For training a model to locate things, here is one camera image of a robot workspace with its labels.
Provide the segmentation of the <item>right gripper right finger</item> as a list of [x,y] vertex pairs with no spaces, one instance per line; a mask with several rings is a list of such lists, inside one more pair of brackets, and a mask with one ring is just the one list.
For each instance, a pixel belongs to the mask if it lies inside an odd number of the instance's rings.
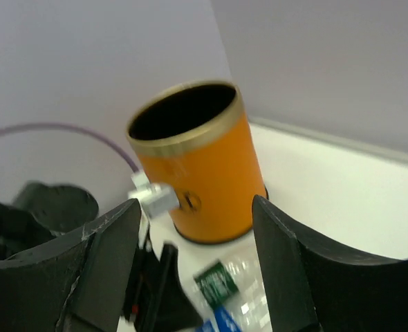
[[352,248],[252,202],[274,331],[408,331],[408,259]]

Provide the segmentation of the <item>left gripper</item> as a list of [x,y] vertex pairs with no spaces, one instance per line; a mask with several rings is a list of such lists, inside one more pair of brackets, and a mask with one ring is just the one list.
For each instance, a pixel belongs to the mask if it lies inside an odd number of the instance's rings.
[[159,257],[142,240],[140,223],[129,221],[130,248],[134,250],[122,316],[136,331],[181,331],[202,325],[203,318],[188,298],[178,272],[178,248],[165,242]]

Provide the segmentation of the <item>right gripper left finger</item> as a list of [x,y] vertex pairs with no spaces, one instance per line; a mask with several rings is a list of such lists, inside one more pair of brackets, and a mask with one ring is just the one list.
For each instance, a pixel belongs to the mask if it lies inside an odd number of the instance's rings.
[[0,331],[116,331],[140,217],[131,199],[0,260]]

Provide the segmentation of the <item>blue label bottle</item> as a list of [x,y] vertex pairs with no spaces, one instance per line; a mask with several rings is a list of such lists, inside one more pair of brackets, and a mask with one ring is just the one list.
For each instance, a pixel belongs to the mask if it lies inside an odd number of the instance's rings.
[[241,327],[224,307],[218,307],[211,318],[208,318],[195,329],[195,332],[242,332]]

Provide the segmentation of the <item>green label clear bottle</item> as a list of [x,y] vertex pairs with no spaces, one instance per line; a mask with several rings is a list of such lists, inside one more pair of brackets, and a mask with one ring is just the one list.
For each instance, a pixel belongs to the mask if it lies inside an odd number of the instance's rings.
[[259,258],[251,246],[212,262],[184,287],[203,322],[224,306],[242,331],[272,331]]

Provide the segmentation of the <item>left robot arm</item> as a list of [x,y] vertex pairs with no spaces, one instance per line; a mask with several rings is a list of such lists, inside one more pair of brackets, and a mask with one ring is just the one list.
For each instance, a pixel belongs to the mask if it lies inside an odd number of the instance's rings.
[[0,203],[0,331],[182,331],[203,323],[178,275],[178,249],[156,255],[152,205],[176,207],[150,185],[105,214],[70,185],[29,183]]

